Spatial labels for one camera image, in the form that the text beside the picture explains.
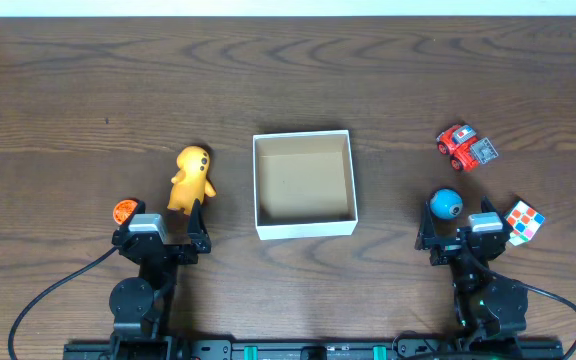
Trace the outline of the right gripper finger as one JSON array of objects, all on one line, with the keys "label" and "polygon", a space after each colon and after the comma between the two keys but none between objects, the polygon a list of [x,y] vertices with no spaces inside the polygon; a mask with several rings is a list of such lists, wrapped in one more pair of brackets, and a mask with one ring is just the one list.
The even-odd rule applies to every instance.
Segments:
[{"label": "right gripper finger", "polygon": [[421,213],[420,227],[417,233],[415,248],[416,249],[430,249],[437,244],[437,233],[433,222],[433,215],[430,209],[429,202],[424,203],[423,211]]},{"label": "right gripper finger", "polygon": [[488,197],[484,196],[481,200],[481,213],[485,212],[496,212],[503,222],[503,229],[498,232],[503,232],[509,235],[512,232],[512,226],[507,222],[507,220],[500,214],[497,208],[492,204]]}]

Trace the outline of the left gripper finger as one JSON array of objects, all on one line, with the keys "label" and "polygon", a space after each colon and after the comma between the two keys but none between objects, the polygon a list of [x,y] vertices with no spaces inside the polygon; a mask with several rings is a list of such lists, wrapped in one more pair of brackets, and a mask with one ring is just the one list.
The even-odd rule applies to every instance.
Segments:
[{"label": "left gripper finger", "polygon": [[193,202],[188,220],[187,235],[192,241],[207,241],[208,232],[202,217],[202,205],[199,199]]},{"label": "left gripper finger", "polygon": [[121,232],[127,232],[129,229],[129,225],[131,223],[131,221],[134,219],[134,217],[136,215],[139,214],[143,214],[145,212],[145,208],[146,205],[143,201],[141,200],[136,200],[138,202],[137,207],[135,208],[134,212],[132,213],[132,215],[122,224],[122,225],[118,225],[118,230]]}]

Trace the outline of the orange round plastic toy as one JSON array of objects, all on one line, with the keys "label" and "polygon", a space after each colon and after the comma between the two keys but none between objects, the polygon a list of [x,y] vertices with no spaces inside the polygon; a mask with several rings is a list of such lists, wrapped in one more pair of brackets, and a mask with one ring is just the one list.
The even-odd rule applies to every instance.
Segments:
[{"label": "orange round plastic toy", "polygon": [[138,202],[132,199],[119,201],[113,208],[112,216],[118,225],[122,225],[134,212]]}]

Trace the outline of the blue ball toy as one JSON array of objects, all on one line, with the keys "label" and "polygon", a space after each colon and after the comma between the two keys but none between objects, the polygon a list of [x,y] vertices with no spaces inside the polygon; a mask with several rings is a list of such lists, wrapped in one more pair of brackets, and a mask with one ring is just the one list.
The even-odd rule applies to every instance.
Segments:
[{"label": "blue ball toy", "polygon": [[437,190],[429,202],[430,210],[434,216],[442,220],[453,220],[463,210],[462,197],[454,190],[442,188]]}]

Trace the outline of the multicoloured puzzle cube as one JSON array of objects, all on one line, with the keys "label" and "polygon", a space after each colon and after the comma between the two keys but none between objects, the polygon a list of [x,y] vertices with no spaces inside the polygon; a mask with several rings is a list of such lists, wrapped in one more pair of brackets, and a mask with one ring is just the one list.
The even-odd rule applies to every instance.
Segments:
[{"label": "multicoloured puzzle cube", "polygon": [[506,213],[505,219],[512,227],[509,242],[513,246],[531,241],[546,221],[540,212],[523,200],[515,203]]}]

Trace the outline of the yellow rubber figure toy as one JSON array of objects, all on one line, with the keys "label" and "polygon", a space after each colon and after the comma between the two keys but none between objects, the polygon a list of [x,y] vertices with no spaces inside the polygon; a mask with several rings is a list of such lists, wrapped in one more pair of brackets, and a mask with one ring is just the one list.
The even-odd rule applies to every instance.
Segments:
[{"label": "yellow rubber figure toy", "polygon": [[168,210],[190,215],[196,200],[215,197],[216,189],[208,180],[211,160],[208,151],[199,146],[184,148],[176,158],[177,173],[171,178],[172,189]]}]

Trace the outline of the red toy truck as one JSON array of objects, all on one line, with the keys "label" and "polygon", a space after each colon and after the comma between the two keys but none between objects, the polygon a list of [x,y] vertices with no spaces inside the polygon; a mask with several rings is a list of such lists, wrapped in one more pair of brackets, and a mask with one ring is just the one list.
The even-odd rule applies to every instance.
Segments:
[{"label": "red toy truck", "polygon": [[449,157],[458,172],[470,172],[496,159],[499,153],[487,138],[480,138],[468,124],[455,124],[436,138],[438,151]]}]

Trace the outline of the white cardboard box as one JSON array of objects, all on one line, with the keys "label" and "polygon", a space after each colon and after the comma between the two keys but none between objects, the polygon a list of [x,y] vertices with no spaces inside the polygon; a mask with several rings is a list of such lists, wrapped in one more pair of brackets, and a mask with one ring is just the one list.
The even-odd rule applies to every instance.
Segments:
[{"label": "white cardboard box", "polygon": [[260,240],[352,235],[359,217],[347,130],[258,134],[252,159]]}]

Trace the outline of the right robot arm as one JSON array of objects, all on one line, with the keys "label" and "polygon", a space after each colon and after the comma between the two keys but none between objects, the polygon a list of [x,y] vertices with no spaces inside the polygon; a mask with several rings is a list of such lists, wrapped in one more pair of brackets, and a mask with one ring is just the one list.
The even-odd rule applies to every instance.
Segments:
[{"label": "right robot arm", "polygon": [[473,343],[504,340],[525,330],[527,290],[489,269],[489,262],[505,251],[512,226],[487,198],[481,211],[452,236],[438,234],[434,220],[426,203],[415,248],[430,254],[431,265],[450,267],[456,318],[462,326],[455,347],[468,350]]}]

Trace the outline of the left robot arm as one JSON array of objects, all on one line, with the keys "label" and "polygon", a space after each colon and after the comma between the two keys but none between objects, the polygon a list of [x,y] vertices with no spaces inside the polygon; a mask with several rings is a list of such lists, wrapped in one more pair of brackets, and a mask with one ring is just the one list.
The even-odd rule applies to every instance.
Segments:
[{"label": "left robot arm", "polygon": [[186,244],[168,244],[160,214],[147,213],[145,203],[125,199],[115,205],[118,228],[112,244],[120,255],[139,266],[139,274],[120,281],[112,290],[109,307],[114,315],[111,359],[188,359],[188,345],[167,335],[177,284],[177,270],[198,262],[212,243],[196,200],[188,219]]}]

